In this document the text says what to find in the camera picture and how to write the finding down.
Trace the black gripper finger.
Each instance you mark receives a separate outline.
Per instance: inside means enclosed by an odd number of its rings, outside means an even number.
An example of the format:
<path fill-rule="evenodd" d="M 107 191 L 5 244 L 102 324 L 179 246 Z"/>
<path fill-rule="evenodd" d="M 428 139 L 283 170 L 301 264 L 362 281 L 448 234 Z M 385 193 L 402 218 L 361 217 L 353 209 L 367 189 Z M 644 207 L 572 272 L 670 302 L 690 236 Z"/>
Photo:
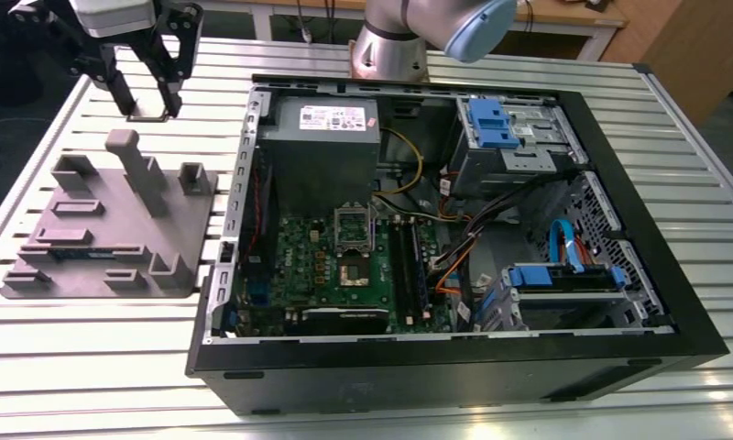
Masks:
<path fill-rule="evenodd" d="M 202 27 L 202 8 L 194 3 L 150 2 L 153 23 L 135 31 L 130 48 L 154 77 L 165 114 L 175 117 L 182 107 L 179 91 L 191 76 Z M 178 41 L 171 56 L 162 40 L 167 30 Z"/>
<path fill-rule="evenodd" d="M 7 12 L 9 21 L 47 52 L 62 70 L 86 75 L 94 86 L 110 93 L 122 115 L 130 115 L 135 100 L 117 69 L 113 44 L 87 34 L 67 1 L 19 1 Z"/>

